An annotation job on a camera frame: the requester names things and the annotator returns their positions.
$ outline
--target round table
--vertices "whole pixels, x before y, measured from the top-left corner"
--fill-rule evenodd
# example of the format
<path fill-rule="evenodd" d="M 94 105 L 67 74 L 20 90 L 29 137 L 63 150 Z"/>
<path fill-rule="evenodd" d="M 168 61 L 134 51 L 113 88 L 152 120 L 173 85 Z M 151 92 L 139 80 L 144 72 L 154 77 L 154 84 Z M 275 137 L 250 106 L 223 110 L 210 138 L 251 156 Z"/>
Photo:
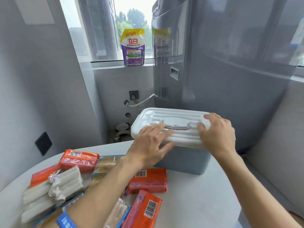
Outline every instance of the round table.
<path fill-rule="evenodd" d="M 79 149 L 100 155 L 125 154 L 133 141 Z M 29 169 L 0 192 L 2 228 L 20 227 L 23 192 L 33 173 L 59 162 L 63 153 Z M 162 198 L 155 228 L 233 228 L 241 207 L 224 171 L 212 157 L 203 175 L 167 170 L 168 191 Z M 132 205 L 134 195 L 127 196 Z"/>

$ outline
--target forearm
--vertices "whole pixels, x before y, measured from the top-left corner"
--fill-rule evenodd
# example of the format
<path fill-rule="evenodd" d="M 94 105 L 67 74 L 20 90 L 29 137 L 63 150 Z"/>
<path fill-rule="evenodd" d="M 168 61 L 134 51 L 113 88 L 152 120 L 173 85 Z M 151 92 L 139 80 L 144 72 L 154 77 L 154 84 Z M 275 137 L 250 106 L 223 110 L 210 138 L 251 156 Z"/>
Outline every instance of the forearm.
<path fill-rule="evenodd" d="M 75 225 L 78 228 L 101 227 L 128 182 L 140 169 L 139 163 L 128 156 L 121 158 L 100 183 L 67 211 Z M 55 227 L 58 227 L 55 223 L 48 226 Z"/>
<path fill-rule="evenodd" d="M 218 158 L 253 228 L 300 228 L 280 203 L 248 170 L 236 152 Z"/>

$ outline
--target blue wristband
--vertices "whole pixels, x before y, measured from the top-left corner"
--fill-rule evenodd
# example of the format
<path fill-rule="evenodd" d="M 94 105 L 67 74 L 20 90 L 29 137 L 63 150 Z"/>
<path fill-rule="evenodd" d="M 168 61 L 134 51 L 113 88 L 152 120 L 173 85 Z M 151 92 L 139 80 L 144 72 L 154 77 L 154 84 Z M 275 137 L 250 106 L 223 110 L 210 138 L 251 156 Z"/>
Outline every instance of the blue wristband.
<path fill-rule="evenodd" d="M 66 211 L 57 218 L 57 224 L 60 228 L 77 228 Z"/>

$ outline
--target person's left hand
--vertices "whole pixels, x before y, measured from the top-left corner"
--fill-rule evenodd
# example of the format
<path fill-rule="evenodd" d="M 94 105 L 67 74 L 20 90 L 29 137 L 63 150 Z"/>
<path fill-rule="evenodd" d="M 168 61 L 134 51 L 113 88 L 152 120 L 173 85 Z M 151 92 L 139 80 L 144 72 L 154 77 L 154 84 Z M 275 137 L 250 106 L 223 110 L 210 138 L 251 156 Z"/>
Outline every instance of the person's left hand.
<path fill-rule="evenodd" d="M 161 149 L 159 145 L 168 138 L 173 130 L 160 133 L 166 124 L 155 124 L 143 127 L 135 141 L 129 148 L 126 157 L 130 158 L 139 168 L 150 168 L 158 163 L 175 146 L 173 142 L 167 143 Z"/>

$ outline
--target orange package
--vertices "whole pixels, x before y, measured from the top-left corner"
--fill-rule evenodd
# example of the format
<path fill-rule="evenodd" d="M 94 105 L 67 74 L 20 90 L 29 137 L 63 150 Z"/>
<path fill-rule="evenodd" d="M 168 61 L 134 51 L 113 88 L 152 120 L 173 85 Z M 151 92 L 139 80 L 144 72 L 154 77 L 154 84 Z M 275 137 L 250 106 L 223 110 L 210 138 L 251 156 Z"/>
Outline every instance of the orange package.
<path fill-rule="evenodd" d="M 131 179 L 127 187 L 127 194 L 137 194 L 139 190 L 164 193 L 167 189 L 167 170 L 165 168 L 145 169 L 137 172 Z"/>
<path fill-rule="evenodd" d="M 60 170 L 60 165 L 55 164 L 53 166 L 50 166 L 46 169 L 43 169 L 39 172 L 36 172 L 32 175 L 31 184 L 29 185 L 30 188 L 39 185 L 40 183 L 43 183 L 48 180 L 49 176 L 56 172 L 57 170 Z"/>
<path fill-rule="evenodd" d="M 67 149 L 61 157 L 59 164 L 62 169 L 70 169 L 73 166 L 78 166 L 80 172 L 84 173 L 95 169 L 98 158 L 98 153 Z"/>
<path fill-rule="evenodd" d="M 162 199 L 140 190 L 122 228 L 153 228 Z"/>

